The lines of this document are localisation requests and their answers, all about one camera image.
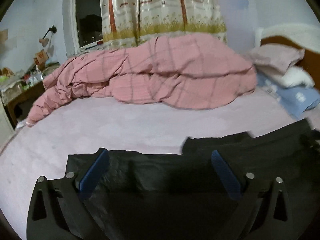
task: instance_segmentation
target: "black fabric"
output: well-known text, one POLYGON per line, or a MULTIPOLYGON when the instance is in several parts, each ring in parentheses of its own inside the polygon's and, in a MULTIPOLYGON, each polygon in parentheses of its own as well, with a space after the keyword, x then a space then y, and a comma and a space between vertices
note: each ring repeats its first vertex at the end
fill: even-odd
MULTIPOLYGON (((300 235, 320 207, 319 159, 300 141, 303 120, 258 138, 242 133, 185 141, 183 155, 109 151, 110 167, 85 206, 111 239, 214 239, 237 207, 211 166, 218 150, 236 176, 282 177, 300 235)), ((77 171, 87 155, 68 157, 77 171)))

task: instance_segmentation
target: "pink bed sheet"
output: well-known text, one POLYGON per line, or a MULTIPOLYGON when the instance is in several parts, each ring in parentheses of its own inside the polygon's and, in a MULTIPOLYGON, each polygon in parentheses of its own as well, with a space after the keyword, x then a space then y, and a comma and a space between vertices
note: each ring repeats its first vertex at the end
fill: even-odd
MULTIPOLYGON (((306 115, 320 129, 320 106, 306 115)), ((201 111, 79 98, 32 128, 24 127, 0 155, 0 207, 25 240, 37 178, 62 178, 70 154, 94 153, 99 147, 179 154, 187 136, 221 137, 243 131, 260 136, 292 122, 277 101, 259 88, 224 107, 201 111)))

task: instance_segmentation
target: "printed curtain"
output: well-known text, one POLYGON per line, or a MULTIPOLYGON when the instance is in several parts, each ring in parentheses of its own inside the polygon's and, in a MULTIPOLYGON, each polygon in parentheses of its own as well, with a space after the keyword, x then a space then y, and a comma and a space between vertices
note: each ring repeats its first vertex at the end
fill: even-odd
POLYGON ((105 48, 134 47, 160 35, 203 32, 227 43, 217 0, 103 0, 105 48))

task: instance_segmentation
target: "pillow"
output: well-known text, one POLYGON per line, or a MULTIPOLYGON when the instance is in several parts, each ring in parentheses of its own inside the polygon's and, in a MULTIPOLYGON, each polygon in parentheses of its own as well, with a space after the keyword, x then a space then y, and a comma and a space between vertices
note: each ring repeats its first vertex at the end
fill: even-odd
POLYGON ((304 52, 304 49, 271 43, 250 50, 244 57, 255 65, 268 65, 284 74, 288 67, 303 59, 304 52))
POLYGON ((268 66, 257 66, 257 70, 263 72, 267 77, 285 88, 300 85, 311 88, 315 85, 309 73, 299 66, 289 67, 284 75, 275 68, 268 66))
POLYGON ((257 73, 258 86, 273 96, 297 120, 305 110, 315 108, 320 102, 319 91, 315 88, 282 88, 262 72, 257 73))

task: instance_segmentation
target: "clutter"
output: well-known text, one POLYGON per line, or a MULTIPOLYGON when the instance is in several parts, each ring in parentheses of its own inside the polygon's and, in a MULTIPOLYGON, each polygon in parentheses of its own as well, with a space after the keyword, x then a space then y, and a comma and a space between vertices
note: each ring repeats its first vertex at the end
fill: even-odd
POLYGON ((1 75, 6 76, 6 77, 14 76, 13 71, 10 68, 7 68, 7 67, 3 68, 1 72, 2 72, 1 75))
POLYGON ((0 82, 3 82, 3 81, 5 81, 5 80, 7 80, 7 79, 8 79, 7 76, 2 76, 2 75, 0 75, 0 82))
POLYGON ((23 88, 24 90, 27 90, 28 88, 42 81, 44 79, 44 75, 36 65, 36 69, 30 70, 28 74, 24 75, 23 79, 26 82, 26 85, 23 88))
POLYGON ((35 57, 33 60, 34 60, 34 62, 35 62, 36 65, 38 65, 38 66, 40 65, 40 63, 39 63, 39 61, 38 61, 38 58, 35 57))
POLYGON ((18 76, 9 78, 0 83, 1 99, 4 105, 7 105, 12 99, 23 92, 22 81, 18 76))
POLYGON ((37 62, 36 65, 45 64, 45 62, 49 59, 47 53, 42 49, 40 52, 36 53, 37 62))

